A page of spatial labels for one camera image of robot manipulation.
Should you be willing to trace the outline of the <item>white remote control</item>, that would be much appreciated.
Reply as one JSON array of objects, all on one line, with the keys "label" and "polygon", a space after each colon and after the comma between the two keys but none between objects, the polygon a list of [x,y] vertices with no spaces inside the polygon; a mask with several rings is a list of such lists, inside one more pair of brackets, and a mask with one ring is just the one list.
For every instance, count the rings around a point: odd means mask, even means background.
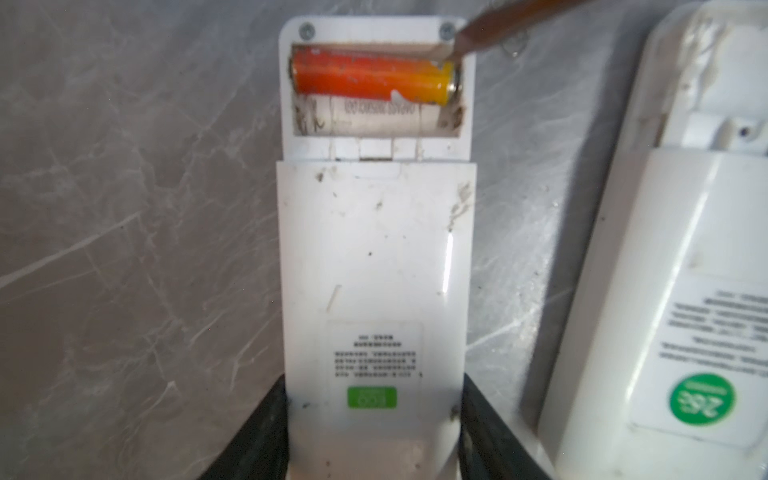
[{"label": "white remote control", "polygon": [[767,5],[649,35],[538,425],[560,479],[767,475]]},{"label": "white remote control", "polygon": [[477,166],[476,60],[446,106],[303,95],[301,47],[447,56],[455,16],[299,16],[276,164],[293,479],[456,479]]}]

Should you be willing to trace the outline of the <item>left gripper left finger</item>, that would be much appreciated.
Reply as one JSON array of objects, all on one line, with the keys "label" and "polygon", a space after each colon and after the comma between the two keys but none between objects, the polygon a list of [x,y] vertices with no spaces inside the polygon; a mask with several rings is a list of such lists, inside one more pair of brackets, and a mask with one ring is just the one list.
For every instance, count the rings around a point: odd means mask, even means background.
[{"label": "left gripper left finger", "polygon": [[289,464],[288,406],[281,375],[199,480],[283,480]]}]

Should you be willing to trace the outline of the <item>orange yellow AAA battery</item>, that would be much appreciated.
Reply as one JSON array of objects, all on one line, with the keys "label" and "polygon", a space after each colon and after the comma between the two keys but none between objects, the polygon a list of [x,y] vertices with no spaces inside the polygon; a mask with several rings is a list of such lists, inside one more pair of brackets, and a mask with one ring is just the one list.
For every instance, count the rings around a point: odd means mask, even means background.
[{"label": "orange yellow AAA battery", "polygon": [[461,87],[454,62],[319,47],[296,48],[288,72],[300,95],[446,106]]}]

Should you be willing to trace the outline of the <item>black yellow screwdriver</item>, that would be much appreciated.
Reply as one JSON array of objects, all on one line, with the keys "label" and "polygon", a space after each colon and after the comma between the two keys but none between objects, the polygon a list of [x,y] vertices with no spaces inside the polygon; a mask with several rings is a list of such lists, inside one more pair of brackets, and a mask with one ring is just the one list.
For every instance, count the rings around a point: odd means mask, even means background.
[{"label": "black yellow screwdriver", "polygon": [[466,55],[486,50],[583,3],[583,0],[525,0],[487,10],[456,33],[446,61],[458,62]]}]

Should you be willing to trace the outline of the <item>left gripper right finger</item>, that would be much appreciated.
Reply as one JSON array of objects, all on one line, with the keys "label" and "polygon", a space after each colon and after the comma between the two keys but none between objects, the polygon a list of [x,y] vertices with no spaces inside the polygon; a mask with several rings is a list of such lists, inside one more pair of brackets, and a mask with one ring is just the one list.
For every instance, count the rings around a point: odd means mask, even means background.
[{"label": "left gripper right finger", "polygon": [[458,459],[464,480],[550,480],[468,374],[460,409]]}]

